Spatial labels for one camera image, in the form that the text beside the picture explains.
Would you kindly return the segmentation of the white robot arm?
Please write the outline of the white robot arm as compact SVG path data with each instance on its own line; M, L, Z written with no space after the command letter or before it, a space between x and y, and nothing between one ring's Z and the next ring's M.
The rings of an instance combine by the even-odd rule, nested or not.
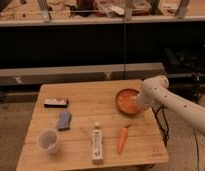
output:
M166 76L159 75L143 80L136 97L141 110L146 110L157 101L188 122L205 137L205 108L168 90Z

